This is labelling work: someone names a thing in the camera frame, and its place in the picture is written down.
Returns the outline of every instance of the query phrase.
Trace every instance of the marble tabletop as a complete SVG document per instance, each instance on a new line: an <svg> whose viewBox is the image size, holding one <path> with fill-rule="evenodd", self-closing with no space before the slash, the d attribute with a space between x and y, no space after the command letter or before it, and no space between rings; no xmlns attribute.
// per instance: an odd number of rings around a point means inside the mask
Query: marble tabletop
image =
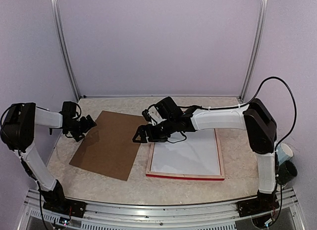
<svg viewBox="0 0 317 230"><path fill-rule="evenodd" d="M102 110L141 115L142 110L163 97L81 99L83 115L96 119ZM180 106L231 106L235 98L174 97ZM219 129L224 181L177 180L146 177L150 144L141 144L129 179L122 181L85 171L69 164L80 143L62 136L48 163L49 171L60 181L67 197L83 200L141 205L194 204L223 201L255 195L258 168L249 147L246 131Z"/></svg>

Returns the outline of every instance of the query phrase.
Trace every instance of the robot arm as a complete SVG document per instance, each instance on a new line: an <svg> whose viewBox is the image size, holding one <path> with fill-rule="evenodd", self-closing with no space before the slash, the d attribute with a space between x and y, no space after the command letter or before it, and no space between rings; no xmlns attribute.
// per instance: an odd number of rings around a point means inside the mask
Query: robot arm
<svg viewBox="0 0 317 230"><path fill-rule="evenodd" d="M20 158L26 173L38 182L45 200L43 208L67 215L72 209L73 216L82 217L85 203L65 198L61 184L48 171L34 143L35 125L48 127L50 134L53 129L62 129L63 134L70 133L77 142L83 139L84 133L96 123L90 115L79 118L77 106L74 102L64 102L62 111L54 113L36 107L35 103L13 104L3 122L1 118L0 136Z"/></svg>
<svg viewBox="0 0 317 230"><path fill-rule="evenodd" d="M149 109L144 110L142 115L152 123L139 126L133 142L166 142L175 132L195 132L210 128L246 130L250 147L256 153L259 169L258 197L261 203L256 203L258 206L253 209L258 209L252 213L272 209L272 204L276 203L275 173L278 166L274 150L276 122L259 99L237 107L205 109L190 106L182 111L171 97L167 97L152 106L160 117L154 117Z"/></svg>

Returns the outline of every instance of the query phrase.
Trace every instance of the brown cardboard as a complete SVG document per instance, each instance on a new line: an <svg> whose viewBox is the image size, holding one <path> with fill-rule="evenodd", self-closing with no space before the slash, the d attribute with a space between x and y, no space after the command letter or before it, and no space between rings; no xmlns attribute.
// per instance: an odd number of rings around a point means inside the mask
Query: brown cardboard
<svg viewBox="0 0 317 230"><path fill-rule="evenodd" d="M133 143L142 116L102 111L70 161L70 165L120 180L128 180L140 144Z"/></svg>

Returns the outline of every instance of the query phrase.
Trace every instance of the lavender backdrop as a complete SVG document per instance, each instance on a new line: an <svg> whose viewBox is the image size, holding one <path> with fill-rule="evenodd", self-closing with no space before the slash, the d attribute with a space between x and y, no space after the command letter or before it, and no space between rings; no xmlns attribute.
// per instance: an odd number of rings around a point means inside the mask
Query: lavender backdrop
<svg viewBox="0 0 317 230"><path fill-rule="evenodd" d="M259 83L275 75L285 79L298 105L298 120L286 139L295 152L299 175L293 181L308 229L317 229L317 0L269 0L262 43L246 100ZM281 138L293 121L293 105L277 81L266 84L260 98L278 124Z"/></svg>
<svg viewBox="0 0 317 230"><path fill-rule="evenodd" d="M50 0L0 0L0 114L12 103L35 102L59 112L74 100L53 23ZM58 131L37 128L36 145L46 162ZM0 142L0 229L14 229L33 181Z"/></svg>
<svg viewBox="0 0 317 230"><path fill-rule="evenodd" d="M83 95L238 96L260 0L59 0Z"/></svg>

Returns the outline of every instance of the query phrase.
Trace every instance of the metal frame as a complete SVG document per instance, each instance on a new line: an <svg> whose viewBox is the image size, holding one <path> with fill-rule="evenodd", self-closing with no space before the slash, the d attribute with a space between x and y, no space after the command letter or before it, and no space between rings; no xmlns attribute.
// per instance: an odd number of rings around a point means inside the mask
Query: metal frame
<svg viewBox="0 0 317 230"><path fill-rule="evenodd" d="M246 98L246 94L247 94L247 91L248 91L248 88L250 85L251 77L252 77L252 74L254 71L254 66L255 66L255 63L257 60L258 51L259 51L260 43L261 43L262 32L263 32L263 27L264 27L264 22L265 22L267 3L268 3L268 0L261 0L261 7L260 7L260 14L259 14L259 19L258 19L257 31L256 31L254 43L253 43L251 57L249 60L247 75L246 75L246 78L245 78L244 83L243 83L240 97L238 98L242 102Z"/></svg>
<svg viewBox="0 0 317 230"><path fill-rule="evenodd" d="M70 82L76 101L79 101L81 98L81 95L80 95L80 92L76 83L76 79L75 79L73 70L71 68L70 60L69 60L69 55L68 55L65 37L63 33L63 26L62 26L60 12L59 12L58 0L51 0L51 4L52 4L53 16L54 16L54 21L55 21L56 30L57 30L58 41L59 41L64 62L65 62L69 82Z"/></svg>
<svg viewBox="0 0 317 230"><path fill-rule="evenodd" d="M106 98L138 98L138 97L166 97L171 94L161 94L161 95L104 95L104 96L86 96L83 95L81 98L87 99L106 99ZM171 95L172 97L221 97L221 98L239 98L236 95Z"/></svg>
<svg viewBox="0 0 317 230"><path fill-rule="evenodd" d="M86 201L84 218L72 217L71 229L86 230L201 230L201 229L235 229L235 222L250 217L240 218L236 203L230 200L217 203L192 205L144 206L127 204L110 204ZM303 215L292 188L283 191L282 208L290 208L296 229L305 230ZM48 222L65 217L51 211L43 210ZM24 202L23 214L18 230L25 230L30 216L41 218L39 210L39 193L30 190Z"/></svg>

